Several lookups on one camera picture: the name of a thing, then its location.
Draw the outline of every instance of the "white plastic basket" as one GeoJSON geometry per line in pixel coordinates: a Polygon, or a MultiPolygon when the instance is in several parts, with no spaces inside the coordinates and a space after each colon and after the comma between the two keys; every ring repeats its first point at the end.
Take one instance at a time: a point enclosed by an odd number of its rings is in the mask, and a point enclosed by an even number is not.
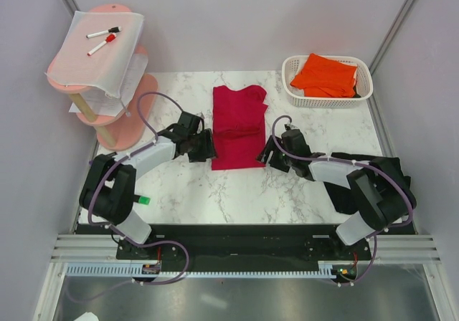
{"type": "Polygon", "coordinates": [[[373,81],[370,71],[360,59],[347,56],[323,56],[335,61],[357,66],[356,89],[361,97],[305,97],[303,90],[290,86],[293,78],[303,69],[308,55],[292,56],[282,64],[282,83],[287,92],[288,101],[296,107],[346,108],[357,106],[373,94],[373,81]]]}

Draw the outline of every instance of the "folded shirt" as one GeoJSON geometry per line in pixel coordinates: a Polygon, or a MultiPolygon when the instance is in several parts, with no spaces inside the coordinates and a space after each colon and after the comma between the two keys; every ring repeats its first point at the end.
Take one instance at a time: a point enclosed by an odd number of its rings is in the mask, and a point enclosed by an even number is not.
{"type": "Polygon", "coordinates": [[[305,97],[354,97],[357,67],[310,54],[301,72],[290,83],[305,97]]]}
{"type": "Polygon", "coordinates": [[[214,88],[214,145],[218,158],[212,170],[264,167],[256,157],[265,147],[266,91],[252,85],[243,90],[214,88]]]}

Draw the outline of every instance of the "marble table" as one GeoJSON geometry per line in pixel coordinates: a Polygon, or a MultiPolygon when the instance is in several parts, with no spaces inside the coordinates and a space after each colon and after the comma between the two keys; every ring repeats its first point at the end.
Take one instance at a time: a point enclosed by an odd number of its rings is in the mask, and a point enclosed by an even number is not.
{"type": "MultiPolygon", "coordinates": [[[[292,106],[285,96],[280,72],[177,72],[152,73],[158,91],[179,102],[186,111],[202,112],[212,127],[212,88],[226,85],[240,90],[260,85],[268,93],[265,103],[266,136],[274,119],[290,115],[305,133],[312,151],[343,151],[381,155],[366,102],[352,109],[308,109],[292,106]]],[[[158,97],[149,121],[161,130],[179,119],[179,110],[158,97]]],[[[283,126],[279,126],[280,135],[283,126]]],[[[140,144],[152,138],[146,130],[140,144]]],[[[100,148],[98,153],[107,153],[100,148]]],[[[188,163],[180,157],[148,172],[137,181],[136,193],[151,197],[150,205],[134,208],[151,224],[326,224],[342,223],[320,182],[310,182],[273,168],[212,171],[210,162],[188,163]]],[[[87,223],[82,209],[79,222],[87,223]]]]}

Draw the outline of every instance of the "orange towel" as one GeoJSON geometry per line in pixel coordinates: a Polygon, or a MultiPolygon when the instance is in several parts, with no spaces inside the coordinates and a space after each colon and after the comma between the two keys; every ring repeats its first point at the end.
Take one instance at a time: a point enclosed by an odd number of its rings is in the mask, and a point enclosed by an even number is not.
{"type": "Polygon", "coordinates": [[[290,83],[305,97],[353,97],[357,67],[310,54],[301,72],[290,83]]]}

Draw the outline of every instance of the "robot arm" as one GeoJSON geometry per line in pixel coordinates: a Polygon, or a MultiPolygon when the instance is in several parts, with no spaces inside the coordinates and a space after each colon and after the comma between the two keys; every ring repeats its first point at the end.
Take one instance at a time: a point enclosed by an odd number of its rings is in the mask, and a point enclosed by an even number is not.
{"type": "MultiPolygon", "coordinates": [[[[137,155],[120,164],[108,180],[113,187],[103,186],[95,201],[93,214],[103,217],[130,239],[145,243],[151,227],[133,210],[137,196],[136,180],[148,171],[181,155],[188,155],[189,162],[205,162],[216,156],[212,131],[204,129],[204,119],[182,112],[179,121],[158,133],[158,141],[137,155]]],[[[80,194],[80,205],[89,209],[91,200],[103,176],[116,161],[126,154],[98,155],[91,164],[86,182],[80,194]]]]}
{"type": "MultiPolygon", "coordinates": [[[[323,153],[311,152],[299,129],[290,125],[286,125],[285,129],[281,138],[276,139],[287,152],[304,158],[326,158],[323,153]]],[[[375,231],[382,231],[407,213],[402,197],[385,179],[371,170],[326,160],[304,161],[290,158],[278,149],[273,137],[269,138],[257,159],[286,173],[293,169],[298,176],[309,181],[323,181],[350,189],[359,210],[336,230],[346,246],[355,244],[375,231]]],[[[416,206],[416,199],[405,177],[401,170],[392,165],[391,159],[376,157],[371,161],[360,162],[386,173],[404,191],[413,208],[416,206]]]]}

